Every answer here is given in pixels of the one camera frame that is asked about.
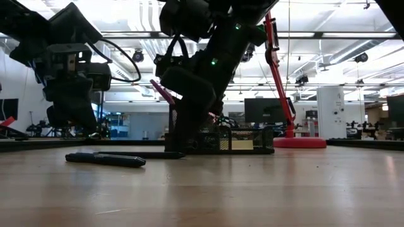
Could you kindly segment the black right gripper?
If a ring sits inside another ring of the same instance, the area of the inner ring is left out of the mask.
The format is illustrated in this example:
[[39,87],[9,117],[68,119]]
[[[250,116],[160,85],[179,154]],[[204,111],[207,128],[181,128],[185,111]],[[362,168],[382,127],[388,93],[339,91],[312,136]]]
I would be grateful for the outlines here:
[[198,147],[195,137],[206,121],[207,112],[217,114],[217,94],[212,81],[215,73],[216,70],[211,66],[201,69],[172,66],[163,73],[162,86],[197,105],[196,107],[190,106],[187,110],[186,103],[183,101],[175,103],[177,115],[172,135],[172,147],[178,152],[184,152],[186,149],[188,121],[188,151],[194,151]]

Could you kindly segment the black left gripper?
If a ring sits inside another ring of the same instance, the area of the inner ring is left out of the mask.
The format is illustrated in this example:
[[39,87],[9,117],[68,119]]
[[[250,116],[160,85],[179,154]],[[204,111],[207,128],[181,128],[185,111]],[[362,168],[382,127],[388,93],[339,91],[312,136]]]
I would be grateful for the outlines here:
[[47,108],[51,127],[79,125],[87,132],[97,130],[97,121],[89,101],[93,81],[89,77],[92,51],[85,44],[53,44],[42,54],[42,83],[45,99],[66,102]]

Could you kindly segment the black pen white print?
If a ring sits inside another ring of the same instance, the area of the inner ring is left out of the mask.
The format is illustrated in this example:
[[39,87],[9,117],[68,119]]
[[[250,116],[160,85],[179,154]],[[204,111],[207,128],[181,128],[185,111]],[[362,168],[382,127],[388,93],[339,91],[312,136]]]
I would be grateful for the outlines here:
[[113,154],[98,153],[70,153],[65,155],[68,162],[91,163],[97,165],[119,166],[129,168],[139,168],[146,165],[143,158],[135,156],[121,156]]

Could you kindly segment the black mesh desk organizer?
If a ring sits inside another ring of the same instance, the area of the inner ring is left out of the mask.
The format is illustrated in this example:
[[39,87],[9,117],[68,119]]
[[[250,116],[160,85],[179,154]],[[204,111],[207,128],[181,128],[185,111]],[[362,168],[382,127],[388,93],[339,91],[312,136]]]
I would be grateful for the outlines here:
[[[253,140],[253,150],[232,150],[233,140]],[[266,126],[262,129],[241,128],[237,122],[224,115],[209,114],[207,121],[201,126],[195,141],[198,147],[194,151],[183,152],[189,155],[221,155],[221,154],[273,154],[273,129]]]

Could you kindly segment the yellow sticky note pad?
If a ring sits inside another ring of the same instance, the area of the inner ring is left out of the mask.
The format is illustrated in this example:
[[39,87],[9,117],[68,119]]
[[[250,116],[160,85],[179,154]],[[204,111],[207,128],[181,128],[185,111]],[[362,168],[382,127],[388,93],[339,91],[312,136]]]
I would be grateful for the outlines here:
[[231,142],[232,150],[253,150],[253,140],[233,140]]

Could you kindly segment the black computer monitor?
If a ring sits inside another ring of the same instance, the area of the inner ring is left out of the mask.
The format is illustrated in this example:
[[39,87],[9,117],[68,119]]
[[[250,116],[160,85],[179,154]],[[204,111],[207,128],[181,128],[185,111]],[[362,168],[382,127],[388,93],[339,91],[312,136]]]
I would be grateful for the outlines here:
[[244,116],[248,123],[286,123],[282,105],[277,98],[245,98]]
[[387,104],[390,120],[404,124],[404,95],[388,96]]

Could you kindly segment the red desk lamp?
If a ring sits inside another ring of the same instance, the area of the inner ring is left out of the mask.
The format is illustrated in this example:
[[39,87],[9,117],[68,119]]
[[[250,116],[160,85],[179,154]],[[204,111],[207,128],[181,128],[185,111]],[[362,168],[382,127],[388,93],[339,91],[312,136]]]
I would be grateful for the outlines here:
[[296,148],[296,149],[321,149],[326,148],[326,141],[320,137],[295,137],[295,108],[291,100],[286,96],[283,88],[282,79],[279,72],[279,60],[277,52],[279,51],[279,39],[277,34],[276,19],[271,16],[269,11],[265,16],[265,28],[268,38],[268,45],[265,52],[266,62],[268,63],[278,92],[279,101],[286,118],[286,130],[284,137],[276,137],[273,145],[276,148]]

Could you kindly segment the white pillar cabinet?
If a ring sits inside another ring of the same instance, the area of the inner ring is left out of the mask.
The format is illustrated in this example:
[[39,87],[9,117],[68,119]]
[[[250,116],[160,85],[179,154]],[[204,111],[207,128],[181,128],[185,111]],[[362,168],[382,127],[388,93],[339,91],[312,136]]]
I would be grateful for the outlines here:
[[317,89],[319,136],[323,139],[345,138],[345,101],[343,88],[324,86]]

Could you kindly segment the black aluminium table frame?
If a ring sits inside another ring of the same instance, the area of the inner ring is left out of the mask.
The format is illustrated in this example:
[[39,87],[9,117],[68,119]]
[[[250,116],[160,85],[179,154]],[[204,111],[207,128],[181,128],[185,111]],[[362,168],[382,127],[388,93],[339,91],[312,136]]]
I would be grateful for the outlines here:
[[[328,146],[351,148],[369,148],[391,151],[404,151],[404,141],[364,141],[353,139],[329,139]],[[165,141],[132,141],[132,140],[94,140],[94,139],[61,139],[61,140],[26,140],[15,141],[0,139],[0,152],[23,151],[35,149],[63,148],[73,146],[163,146]]]

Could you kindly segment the black wall screen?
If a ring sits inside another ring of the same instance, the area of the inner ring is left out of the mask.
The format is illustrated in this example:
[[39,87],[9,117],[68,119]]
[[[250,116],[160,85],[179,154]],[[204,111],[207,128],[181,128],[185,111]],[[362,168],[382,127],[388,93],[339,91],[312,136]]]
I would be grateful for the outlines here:
[[18,119],[18,103],[19,99],[0,99],[0,121],[7,120],[12,117]]

